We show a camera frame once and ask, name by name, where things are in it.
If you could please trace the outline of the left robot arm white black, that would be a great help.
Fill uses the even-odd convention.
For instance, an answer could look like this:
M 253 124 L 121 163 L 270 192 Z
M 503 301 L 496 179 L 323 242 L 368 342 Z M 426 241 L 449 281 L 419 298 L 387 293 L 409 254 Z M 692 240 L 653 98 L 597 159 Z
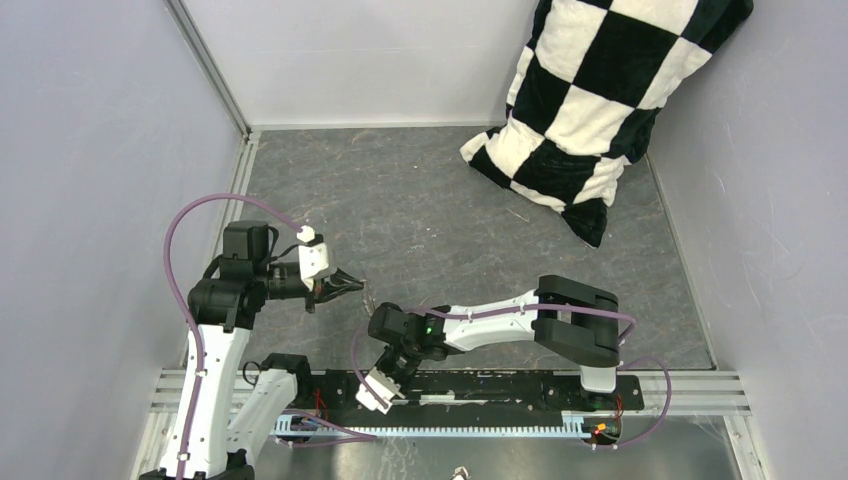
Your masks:
M 298 234 L 294 262 L 273 249 L 276 228 L 234 221 L 223 232 L 223 250 L 190 290 L 194 321 L 188 356 L 196 370 L 183 384 L 177 419 L 158 467 L 145 479 L 252 479 L 255 462 L 277 418 L 306 405 L 314 381 L 304 355 L 272 353 L 259 365 L 251 395 L 231 412 L 236 374 L 257 314 L 269 300 L 301 299 L 307 312 L 364 283 L 334 266 L 322 235 Z

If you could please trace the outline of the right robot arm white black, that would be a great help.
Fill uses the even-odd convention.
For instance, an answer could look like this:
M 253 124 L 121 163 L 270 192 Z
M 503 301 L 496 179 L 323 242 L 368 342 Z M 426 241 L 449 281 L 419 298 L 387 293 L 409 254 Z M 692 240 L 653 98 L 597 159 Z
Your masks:
M 536 288 L 519 296 L 476 306 L 404 308 L 385 302 L 372 314 L 367 333 L 386 347 L 361 376 L 358 398 L 383 408 L 402 397 L 423 361 L 534 342 L 577 365 L 580 400 L 602 408 L 617 396 L 619 348 L 634 327 L 615 294 L 557 275 L 540 277 Z

